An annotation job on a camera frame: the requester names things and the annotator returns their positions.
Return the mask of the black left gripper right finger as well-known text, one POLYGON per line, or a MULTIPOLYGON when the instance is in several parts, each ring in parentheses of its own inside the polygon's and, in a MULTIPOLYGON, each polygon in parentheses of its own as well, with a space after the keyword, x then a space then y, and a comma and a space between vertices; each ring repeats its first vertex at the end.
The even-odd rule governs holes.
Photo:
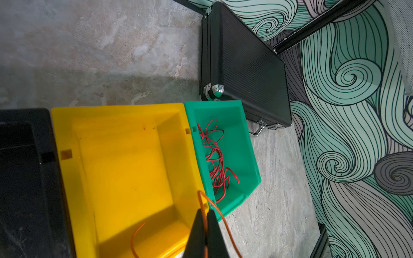
POLYGON ((206 215, 206 257, 229 258, 228 250, 224 242, 214 210, 209 210, 206 215))

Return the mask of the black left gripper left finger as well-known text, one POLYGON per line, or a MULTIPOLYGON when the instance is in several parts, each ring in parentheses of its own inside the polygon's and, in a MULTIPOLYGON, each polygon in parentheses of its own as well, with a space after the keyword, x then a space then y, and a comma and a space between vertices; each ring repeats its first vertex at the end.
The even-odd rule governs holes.
POLYGON ((183 258, 205 258, 206 236, 202 211, 196 213, 183 258))

